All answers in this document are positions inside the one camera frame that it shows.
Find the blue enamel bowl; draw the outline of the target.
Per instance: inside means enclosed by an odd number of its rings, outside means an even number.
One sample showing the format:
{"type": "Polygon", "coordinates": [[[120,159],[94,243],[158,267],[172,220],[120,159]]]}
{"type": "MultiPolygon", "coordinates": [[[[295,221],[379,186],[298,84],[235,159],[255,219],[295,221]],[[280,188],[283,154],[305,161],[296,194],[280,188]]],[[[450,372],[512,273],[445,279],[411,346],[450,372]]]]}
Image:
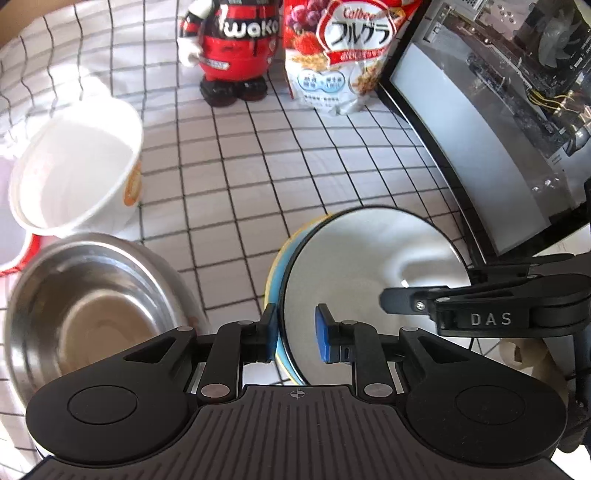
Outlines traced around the blue enamel bowl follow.
{"type": "Polygon", "coordinates": [[[381,334],[404,327],[435,332],[426,315],[387,314],[380,294],[394,287],[469,285],[467,266],[437,227],[405,210],[353,208],[318,224],[290,257],[280,287],[280,332],[305,385],[348,384],[351,370],[322,361],[315,339],[315,307],[335,320],[368,323],[381,334]]]}

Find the white paper noodle bowl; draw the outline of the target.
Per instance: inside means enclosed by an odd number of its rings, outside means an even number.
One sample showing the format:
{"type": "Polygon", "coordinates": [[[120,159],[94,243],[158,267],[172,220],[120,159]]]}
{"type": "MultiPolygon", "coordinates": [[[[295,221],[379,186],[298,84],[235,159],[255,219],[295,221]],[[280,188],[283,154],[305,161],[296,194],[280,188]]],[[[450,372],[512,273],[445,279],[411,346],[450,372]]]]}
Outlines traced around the white paper noodle bowl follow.
{"type": "Polygon", "coordinates": [[[117,234],[141,193],[143,125],[112,97],[72,104],[17,158],[8,185],[16,222],[39,236],[117,234]]]}

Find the red white plastic tray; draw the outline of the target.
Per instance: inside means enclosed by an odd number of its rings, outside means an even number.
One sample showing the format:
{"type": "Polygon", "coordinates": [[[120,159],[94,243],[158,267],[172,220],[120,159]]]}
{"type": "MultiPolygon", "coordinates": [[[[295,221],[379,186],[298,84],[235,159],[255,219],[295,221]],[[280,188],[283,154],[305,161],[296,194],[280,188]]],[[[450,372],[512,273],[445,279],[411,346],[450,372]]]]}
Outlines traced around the red white plastic tray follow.
{"type": "Polygon", "coordinates": [[[0,160],[0,275],[21,271],[41,247],[41,240],[14,219],[8,201],[13,162],[0,160]]]}

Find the stainless steel bowl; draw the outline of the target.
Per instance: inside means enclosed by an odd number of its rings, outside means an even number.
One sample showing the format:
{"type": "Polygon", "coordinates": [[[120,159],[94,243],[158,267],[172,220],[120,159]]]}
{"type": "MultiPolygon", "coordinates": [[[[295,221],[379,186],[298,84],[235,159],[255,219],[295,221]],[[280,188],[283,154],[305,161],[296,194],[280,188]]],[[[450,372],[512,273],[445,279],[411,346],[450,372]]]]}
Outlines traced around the stainless steel bowl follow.
{"type": "Polygon", "coordinates": [[[23,404],[54,379],[179,326],[211,333],[180,274],[148,248],[77,234],[26,265],[5,317],[9,378],[23,404]]]}

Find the white black grid tablecloth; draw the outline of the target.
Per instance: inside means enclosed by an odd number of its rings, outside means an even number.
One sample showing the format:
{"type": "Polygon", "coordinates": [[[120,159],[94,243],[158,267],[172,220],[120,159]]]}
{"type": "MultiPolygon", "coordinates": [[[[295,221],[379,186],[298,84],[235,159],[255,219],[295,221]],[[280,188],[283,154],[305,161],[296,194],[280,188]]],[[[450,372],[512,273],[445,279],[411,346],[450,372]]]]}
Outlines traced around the white black grid tablecloth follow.
{"type": "Polygon", "coordinates": [[[308,222],[392,205],[464,246],[459,208],[417,134],[379,99],[349,116],[301,107],[283,64],[262,101],[214,108],[179,64],[184,1],[12,1],[1,10],[1,151],[108,93],[144,126],[142,197],[123,237],[161,255],[212,327],[262,313],[276,253],[308,222]]]}

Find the black glass computer case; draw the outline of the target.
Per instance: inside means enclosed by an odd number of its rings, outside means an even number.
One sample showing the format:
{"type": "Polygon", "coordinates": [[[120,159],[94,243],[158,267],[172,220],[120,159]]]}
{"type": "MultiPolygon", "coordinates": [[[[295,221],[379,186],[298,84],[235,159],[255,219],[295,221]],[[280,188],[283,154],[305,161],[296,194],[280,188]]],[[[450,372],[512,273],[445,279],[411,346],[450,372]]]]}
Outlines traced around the black glass computer case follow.
{"type": "Polygon", "coordinates": [[[537,254],[590,220],[590,5],[425,1],[381,98],[458,202],[472,254],[537,254]]]}

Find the red granola cereal bag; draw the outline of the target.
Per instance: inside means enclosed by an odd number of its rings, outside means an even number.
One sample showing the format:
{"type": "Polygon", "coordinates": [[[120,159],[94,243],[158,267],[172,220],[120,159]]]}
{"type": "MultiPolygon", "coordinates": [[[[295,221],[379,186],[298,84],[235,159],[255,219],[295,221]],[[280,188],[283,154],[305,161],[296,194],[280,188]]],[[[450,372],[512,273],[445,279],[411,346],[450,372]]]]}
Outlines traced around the red granola cereal bag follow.
{"type": "Polygon", "coordinates": [[[308,0],[283,6],[290,96],[332,115],[359,111],[419,1],[308,0]]]}

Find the red black robot figurine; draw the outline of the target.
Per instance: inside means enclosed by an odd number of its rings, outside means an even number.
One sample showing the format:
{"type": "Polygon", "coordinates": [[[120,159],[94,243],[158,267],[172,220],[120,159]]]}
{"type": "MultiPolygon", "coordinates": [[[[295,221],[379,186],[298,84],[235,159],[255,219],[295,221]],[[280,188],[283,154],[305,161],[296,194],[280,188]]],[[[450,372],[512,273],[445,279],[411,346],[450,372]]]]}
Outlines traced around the red black robot figurine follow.
{"type": "Polygon", "coordinates": [[[266,72],[276,55],[280,1],[195,0],[177,36],[184,66],[200,66],[200,93],[211,107],[266,97],[266,72]]]}

